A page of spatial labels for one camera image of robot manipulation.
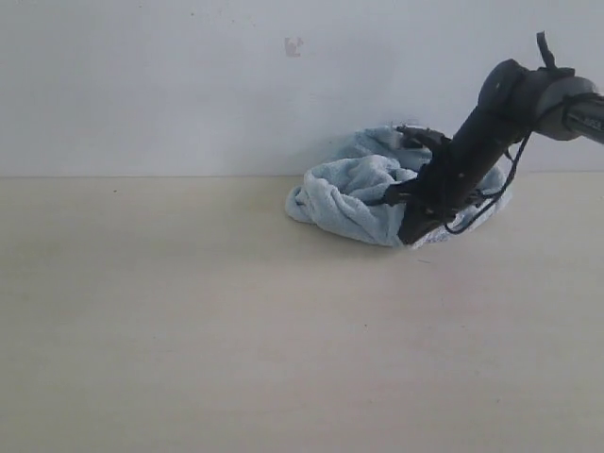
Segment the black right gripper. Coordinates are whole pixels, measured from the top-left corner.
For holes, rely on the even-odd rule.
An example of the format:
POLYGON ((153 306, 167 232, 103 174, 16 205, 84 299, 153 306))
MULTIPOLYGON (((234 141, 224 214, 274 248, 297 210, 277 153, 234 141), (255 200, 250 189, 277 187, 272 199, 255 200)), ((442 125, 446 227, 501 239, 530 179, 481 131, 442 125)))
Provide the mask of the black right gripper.
POLYGON ((403 244, 415 244, 432 231, 451 222, 460 210, 477 205, 477 189, 470 189, 454 201, 448 171, 453 167, 452 140, 442 132, 419 126, 398 126, 399 144, 405 149, 426 148, 431 159, 423 164, 414 179, 395 183, 382 195, 382 203, 406 203, 397 236, 403 244))

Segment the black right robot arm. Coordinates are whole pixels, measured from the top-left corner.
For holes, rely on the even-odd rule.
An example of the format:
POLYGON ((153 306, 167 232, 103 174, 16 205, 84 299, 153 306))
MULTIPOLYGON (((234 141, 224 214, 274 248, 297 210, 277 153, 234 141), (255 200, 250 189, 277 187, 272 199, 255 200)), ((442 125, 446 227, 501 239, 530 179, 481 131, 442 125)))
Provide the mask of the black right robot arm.
POLYGON ((418 175, 390 186, 382 202, 405 207, 398 237, 411 245, 471 206, 489 209, 500 192, 479 183, 515 144, 537 133, 555 141, 603 141, 603 97, 572 68, 528 70, 513 59, 487 76, 478 103, 452 138, 429 128, 400 126, 404 144, 423 145, 432 157, 418 175))

